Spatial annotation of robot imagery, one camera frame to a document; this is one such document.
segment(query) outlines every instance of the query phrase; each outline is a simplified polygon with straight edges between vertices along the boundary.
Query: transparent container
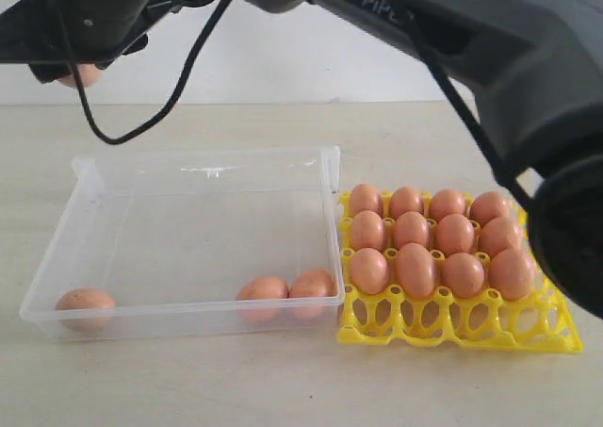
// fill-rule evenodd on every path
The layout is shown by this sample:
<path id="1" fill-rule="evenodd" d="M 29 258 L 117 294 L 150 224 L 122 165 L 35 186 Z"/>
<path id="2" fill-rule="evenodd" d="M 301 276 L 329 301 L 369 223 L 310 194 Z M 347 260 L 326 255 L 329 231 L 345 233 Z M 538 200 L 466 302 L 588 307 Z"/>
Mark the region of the transparent container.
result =
<path id="1" fill-rule="evenodd" d="M 335 217 L 337 147 L 77 158 L 78 181 L 21 316 L 52 339 L 231 334 L 337 326 L 345 291 Z M 253 278 L 331 273 L 328 298 L 237 302 Z M 113 309 L 55 310 L 68 291 Z M 319 315 L 295 316 L 310 306 Z M 245 314 L 275 309 L 264 323 Z M 69 320 L 110 318 L 97 331 Z"/>

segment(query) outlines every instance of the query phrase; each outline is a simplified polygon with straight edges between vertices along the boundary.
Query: plastic egg tray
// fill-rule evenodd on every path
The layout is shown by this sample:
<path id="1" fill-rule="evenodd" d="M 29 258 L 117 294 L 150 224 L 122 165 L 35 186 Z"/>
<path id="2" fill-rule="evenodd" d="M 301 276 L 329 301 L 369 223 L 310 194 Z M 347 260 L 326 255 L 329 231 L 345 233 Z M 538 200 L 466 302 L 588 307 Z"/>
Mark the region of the plastic egg tray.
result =
<path id="1" fill-rule="evenodd" d="M 388 230 L 388 246 L 392 243 L 394 221 L 387 218 L 392 193 L 382 193 L 384 221 Z M 429 207 L 431 194 L 423 193 Z M 466 194 L 467 204 L 473 198 Z M 534 351 L 542 353 L 580 353 L 583 345 L 567 309 L 563 295 L 536 265 L 536 288 L 526 298 L 505 301 L 497 290 L 485 289 L 471 299 L 457 299 L 447 287 L 439 287 L 428 300 L 412 300 L 392 281 L 384 292 L 365 295 L 350 282 L 350 193 L 340 197 L 344 218 L 339 224 L 342 233 L 342 262 L 346 297 L 341 313 L 337 340 L 343 344 L 387 345 L 401 339 L 417 347 L 436 347 L 446 341 L 461 347 L 484 350 Z M 526 214 L 515 206 L 514 214 L 526 229 Z M 474 222 L 477 233 L 480 227 Z M 390 264 L 397 250 L 387 248 L 384 256 Z M 442 253 L 432 251 L 437 260 Z M 486 266 L 489 256 L 476 253 Z"/>

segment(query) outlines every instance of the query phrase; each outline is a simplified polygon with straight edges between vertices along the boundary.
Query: yellow egg tray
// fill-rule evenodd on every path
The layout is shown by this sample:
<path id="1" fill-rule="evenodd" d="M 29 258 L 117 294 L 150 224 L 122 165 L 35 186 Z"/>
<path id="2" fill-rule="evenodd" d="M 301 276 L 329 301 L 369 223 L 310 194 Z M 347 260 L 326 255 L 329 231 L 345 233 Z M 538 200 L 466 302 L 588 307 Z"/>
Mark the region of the yellow egg tray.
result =
<path id="1" fill-rule="evenodd" d="M 392 193 L 382 193 L 388 246 L 394 221 L 387 218 Z M 432 195 L 423 192 L 426 208 Z M 473 198 L 466 194 L 467 204 Z M 439 287 L 428 300 L 412 300 L 392 281 L 386 291 L 365 295 L 350 282 L 350 193 L 340 197 L 344 218 L 339 225 L 346 297 L 337 340 L 342 344 L 387 345 L 401 339 L 417 347 L 437 347 L 455 342 L 461 347 L 483 350 L 533 351 L 541 353 L 581 353 L 583 345 L 578 329 L 567 309 L 563 295 L 542 273 L 538 265 L 536 289 L 517 302 L 505 301 L 497 290 L 487 288 L 472 299 L 457 299 L 447 287 Z M 526 230 L 525 212 L 518 206 L 515 214 Z M 393 268 L 397 250 L 388 248 L 383 255 Z M 442 254 L 433 251 L 436 259 Z M 488 255 L 476 253 L 487 269 Z"/>

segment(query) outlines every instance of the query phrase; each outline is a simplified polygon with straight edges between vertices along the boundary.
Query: egg tray slot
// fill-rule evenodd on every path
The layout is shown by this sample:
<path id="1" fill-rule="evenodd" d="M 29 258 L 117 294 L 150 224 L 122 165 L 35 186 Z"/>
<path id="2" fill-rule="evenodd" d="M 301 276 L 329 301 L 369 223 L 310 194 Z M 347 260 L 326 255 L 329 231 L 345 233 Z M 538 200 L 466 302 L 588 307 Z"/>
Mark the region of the egg tray slot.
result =
<path id="1" fill-rule="evenodd" d="M 431 194 L 423 192 L 426 211 Z M 391 246 L 394 221 L 388 218 L 392 193 L 382 193 L 384 221 Z M 473 198 L 466 194 L 467 205 Z M 393 272 L 389 287 L 377 295 L 366 295 L 350 282 L 350 193 L 344 192 L 340 204 L 344 218 L 339 225 L 342 233 L 342 262 L 346 296 L 341 312 L 337 340 L 342 344 L 387 345 L 401 339 L 417 347 L 437 347 L 451 341 L 464 348 L 540 353 L 581 353 L 583 345 L 578 329 L 567 309 L 563 295 L 536 265 L 536 288 L 527 297 L 509 302 L 500 293 L 487 287 L 471 299 L 456 298 L 447 287 L 439 287 L 427 300 L 412 300 L 395 281 Z M 526 230 L 526 214 L 517 205 L 514 213 Z M 393 268 L 398 251 L 388 248 L 383 255 Z M 443 260 L 437 250 L 436 260 Z M 485 265 L 490 258 L 484 253 L 475 256 Z"/>

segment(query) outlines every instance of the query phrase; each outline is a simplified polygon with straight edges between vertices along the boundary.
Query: white wall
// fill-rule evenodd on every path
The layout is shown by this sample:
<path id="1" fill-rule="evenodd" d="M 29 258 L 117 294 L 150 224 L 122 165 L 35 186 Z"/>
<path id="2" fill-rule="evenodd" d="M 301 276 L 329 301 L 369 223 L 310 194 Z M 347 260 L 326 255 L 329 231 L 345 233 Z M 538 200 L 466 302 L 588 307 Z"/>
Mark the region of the white wall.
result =
<path id="1" fill-rule="evenodd" d="M 15 1 L 0 0 L 0 8 Z M 209 11 L 185 10 L 167 18 L 152 32 L 144 52 L 120 59 L 106 72 L 103 81 L 90 90 L 90 100 L 95 104 L 163 103 Z M 184 103 L 443 98 L 422 64 L 306 5 L 273 16 L 235 2 L 195 67 Z M 0 66 L 0 104 L 76 101 L 69 89 L 39 85 L 24 66 Z"/>

